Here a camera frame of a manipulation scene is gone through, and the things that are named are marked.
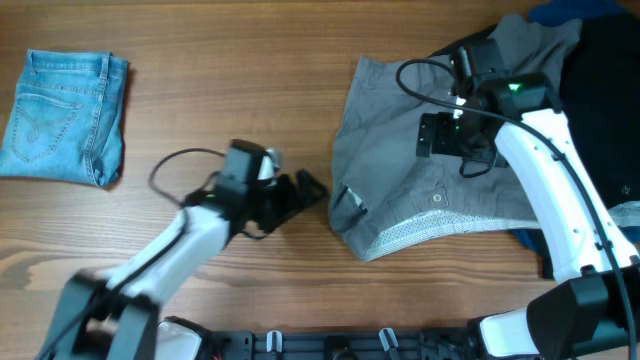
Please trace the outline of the grey shorts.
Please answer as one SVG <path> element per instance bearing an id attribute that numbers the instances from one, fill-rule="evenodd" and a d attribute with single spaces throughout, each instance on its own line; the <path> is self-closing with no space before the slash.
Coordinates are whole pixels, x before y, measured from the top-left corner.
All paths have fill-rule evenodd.
<path id="1" fill-rule="evenodd" d="M 329 224 L 363 261 L 422 241 L 464 233 L 537 228 L 515 173 L 494 168 L 465 179 L 460 159 L 416 154 L 420 117 L 450 102 L 452 80 L 427 64 L 358 61 L 333 145 Z"/>

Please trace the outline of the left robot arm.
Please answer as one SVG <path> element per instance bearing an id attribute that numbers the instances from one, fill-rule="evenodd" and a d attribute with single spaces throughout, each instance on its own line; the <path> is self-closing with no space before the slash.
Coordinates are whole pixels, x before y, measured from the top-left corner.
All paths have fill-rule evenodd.
<path id="1" fill-rule="evenodd" d="M 76 273 L 61 293 L 41 359 L 206 359 L 211 335 L 162 320 L 162 308 L 207 260 L 254 223 L 258 239 L 326 197 L 306 170 L 280 171 L 278 151 L 234 139 L 223 166 L 179 200 L 170 225 L 128 262 L 101 275 Z"/>

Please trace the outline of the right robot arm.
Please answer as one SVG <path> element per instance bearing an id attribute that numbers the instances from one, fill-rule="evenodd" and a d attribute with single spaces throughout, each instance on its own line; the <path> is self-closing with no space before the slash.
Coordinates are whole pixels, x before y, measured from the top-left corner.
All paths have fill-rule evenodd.
<path id="1" fill-rule="evenodd" d="M 573 359 L 617 347 L 638 355 L 639 255 L 614 223 L 541 73 L 508 70 L 492 39 L 446 65 L 453 102 L 420 120 L 416 152 L 509 166 L 543 231 L 555 286 L 526 307 L 474 320 L 478 359 Z"/>

